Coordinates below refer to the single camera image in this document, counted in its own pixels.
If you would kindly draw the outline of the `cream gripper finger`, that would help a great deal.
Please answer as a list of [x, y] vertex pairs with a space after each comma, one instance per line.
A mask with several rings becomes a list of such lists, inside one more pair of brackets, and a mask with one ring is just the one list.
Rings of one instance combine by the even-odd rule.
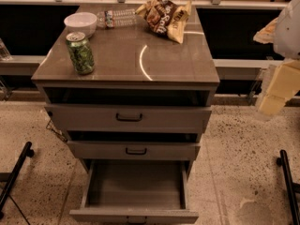
[[261, 44], [273, 43], [277, 22], [278, 19], [272, 20], [269, 24], [267, 24], [264, 28], [262, 28], [254, 35], [253, 40]]
[[279, 66], [270, 66], [262, 80], [258, 113], [273, 116], [300, 91], [300, 61], [285, 59]]

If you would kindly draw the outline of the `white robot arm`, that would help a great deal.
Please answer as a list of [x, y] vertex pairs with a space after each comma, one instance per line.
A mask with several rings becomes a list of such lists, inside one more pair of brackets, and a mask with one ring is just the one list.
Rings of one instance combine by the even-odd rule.
[[292, 0], [253, 40], [272, 43], [274, 52], [284, 57], [281, 64], [270, 65], [263, 75], [256, 108], [261, 119], [267, 120], [300, 91], [300, 0]]

